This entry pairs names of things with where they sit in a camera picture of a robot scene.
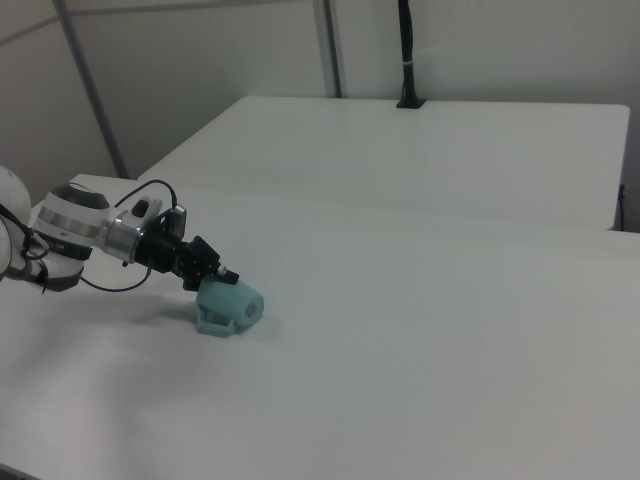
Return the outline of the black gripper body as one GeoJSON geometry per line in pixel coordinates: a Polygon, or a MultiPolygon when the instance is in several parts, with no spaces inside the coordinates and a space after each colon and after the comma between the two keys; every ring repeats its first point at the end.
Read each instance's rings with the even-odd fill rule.
{"type": "Polygon", "coordinates": [[[191,242],[171,234],[164,219],[154,220],[137,239],[133,259],[151,270],[173,273],[182,280],[184,273],[196,273],[191,242]]]}

